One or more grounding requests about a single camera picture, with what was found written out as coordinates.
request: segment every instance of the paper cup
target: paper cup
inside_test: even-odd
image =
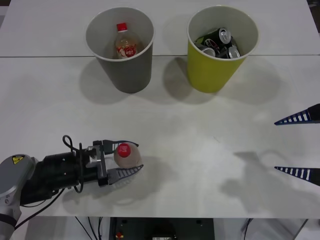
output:
[[[201,52],[194,42],[218,28],[227,28],[237,43],[239,58],[222,59]],[[187,74],[190,84],[200,92],[215,93],[231,78],[259,41],[255,22],[243,11],[230,6],[210,6],[198,11],[187,26]]]
[[[144,46],[137,55],[126,59],[116,58],[115,40],[120,23],[126,23],[128,30],[137,34]],[[150,18],[130,7],[116,7],[99,13],[91,20],[85,34],[89,49],[114,86],[128,94],[141,91],[150,82],[154,38]]]

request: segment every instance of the soda can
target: soda can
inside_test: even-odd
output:
[[[224,52],[221,52],[217,56],[217,58],[221,58],[221,59],[236,59],[240,57],[241,55],[236,46],[229,47],[227,50],[225,50]]]
[[[218,50],[215,50],[211,47],[207,47],[205,45],[202,45],[200,43],[196,43],[194,42],[194,45],[203,53],[211,56],[211,57],[215,57],[217,54],[219,54],[220,52]]]
[[[225,27],[220,27],[217,30],[210,32],[202,37],[199,37],[195,42],[205,45],[209,48],[214,47],[218,50],[222,49],[231,41],[231,32]]]
[[[232,46],[235,46],[238,49],[238,45],[236,43],[236,40],[234,39],[234,37],[231,37],[231,40],[228,44],[225,45],[227,48],[231,48]]]

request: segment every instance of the gray paper cup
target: gray paper cup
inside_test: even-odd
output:
[[[137,34],[144,49],[137,55],[117,59],[117,24],[126,23]],[[85,40],[96,59],[121,92],[132,94],[144,89],[151,79],[155,30],[150,18],[130,7],[116,7],[99,13],[89,23]]]

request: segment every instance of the striped triangle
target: striped triangle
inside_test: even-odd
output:
[[[274,124],[279,125],[289,125],[289,124],[311,124],[317,123],[318,121],[312,121],[309,115],[308,110],[297,112],[293,115],[287,116],[279,121],[276,121]]]
[[[137,172],[139,172],[143,167],[144,167],[144,165],[140,165],[140,166],[136,166],[136,167],[132,167],[132,168],[109,169],[107,171],[108,184],[111,185],[111,184],[118,182],[121,179],[126,179],[126,178],[136,174]]]
[[[275,169],[301,180],[320,186],[320,168],[275,166]]]

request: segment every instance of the blue striped object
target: blue striped object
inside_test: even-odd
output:
[[[308,107],[304,111],[287,116],[280,121],[276,121],[275,125],[288,124],[318,124],[320,123],[320,103]]]
[[[320,186],[320,168],[275,166],[275,169]]]
[[[275,125],[288,125],[288,124],[311,124],[318,121],[312,121],[308,110],[300,111],[296,114],[287,116],[279,121],[276,121]]]

